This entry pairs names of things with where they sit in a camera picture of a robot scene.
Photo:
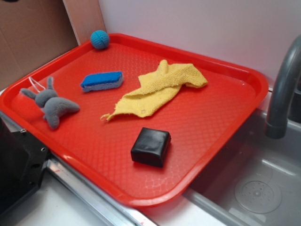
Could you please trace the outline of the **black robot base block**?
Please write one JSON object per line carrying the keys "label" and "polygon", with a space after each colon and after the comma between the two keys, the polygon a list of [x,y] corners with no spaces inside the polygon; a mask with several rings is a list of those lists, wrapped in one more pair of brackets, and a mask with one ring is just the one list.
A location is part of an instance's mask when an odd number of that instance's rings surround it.
{"label": "black robot base block", "polygon": [[11,132],[0,121],[0,216],[39,190],[49,148],[30,132]]}

